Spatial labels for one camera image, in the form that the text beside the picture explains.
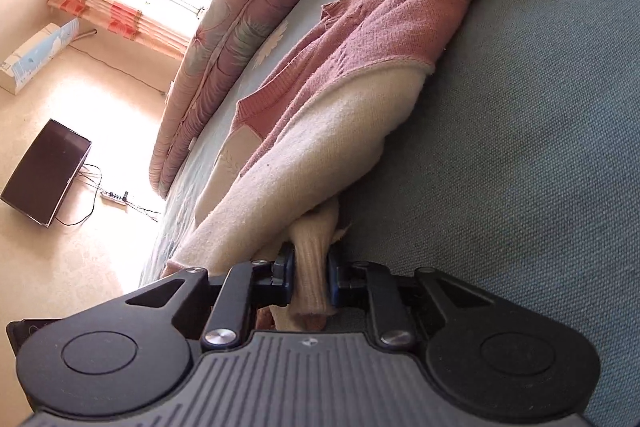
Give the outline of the left striped curtain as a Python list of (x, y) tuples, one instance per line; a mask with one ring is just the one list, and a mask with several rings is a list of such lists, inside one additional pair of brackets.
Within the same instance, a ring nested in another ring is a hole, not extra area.
[(140, 10), (134, 0), (48, 0), (48, 5), (176, 60), (189, 44), (187, 36), (158, 20), (151, 8)]

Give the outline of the white power strip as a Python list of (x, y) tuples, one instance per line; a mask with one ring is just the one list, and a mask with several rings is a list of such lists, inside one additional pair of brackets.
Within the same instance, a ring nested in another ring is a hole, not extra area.
[(127, 195), (128, 193), (125, 193), (124, 195), (119, 195), (111, 191), (105, 191), (105, 190), (100, 191), (100, 196), (103, 200), (106, 200), (107, 202), (111, 202), (112, 204), (119, 205), (122, 207), (129, 206)]

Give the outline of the folded pink floral quilt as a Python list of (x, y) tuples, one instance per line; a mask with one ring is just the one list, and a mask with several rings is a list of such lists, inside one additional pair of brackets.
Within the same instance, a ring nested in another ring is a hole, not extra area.
[(213, 0), (186, 48), (166, 98), (149, 177), (167, 195), (189, 145), (246, 65), (299, 0)]

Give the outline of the teal floral bed sheet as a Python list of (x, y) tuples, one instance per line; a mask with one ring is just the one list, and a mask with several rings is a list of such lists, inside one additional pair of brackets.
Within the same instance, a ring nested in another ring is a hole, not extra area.
[[(141, 280), (194, 220), (236, 104), (318, 22), (299, 0), (189, 150)], [(340, 198), (349, 257), (433, 265), (575, 327), (588, 417), (639, 421), (639, 0), (475, 0), (408, 121)]]

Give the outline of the black wall television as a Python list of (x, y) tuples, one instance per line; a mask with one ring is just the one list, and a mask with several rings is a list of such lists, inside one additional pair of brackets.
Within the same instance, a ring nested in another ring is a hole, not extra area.
[(84, 136), (50, 119), (3, 187), (2, 202), (49, 228), (91, 145)]

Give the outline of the pink and cream sweater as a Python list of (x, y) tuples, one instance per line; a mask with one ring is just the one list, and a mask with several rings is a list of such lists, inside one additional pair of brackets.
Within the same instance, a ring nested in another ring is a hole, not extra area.
[(380, 159), (472, 0), (337, 0), (239, 101), (174, 274), (273, 259), (295, 248), (292, 299), (272, 308), (281, 331), (318, 331), (333, 313), (326, 255), (342, 235), (337, 196)]

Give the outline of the white air conditioner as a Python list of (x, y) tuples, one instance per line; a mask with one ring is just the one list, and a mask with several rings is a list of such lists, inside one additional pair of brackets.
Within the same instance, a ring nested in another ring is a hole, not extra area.
[(80, 23), (74, 18), (63, 26), (47, 24), (21, 44), (1, 64), (1, 88), (13, 95), (22, 89), (79, 35)]

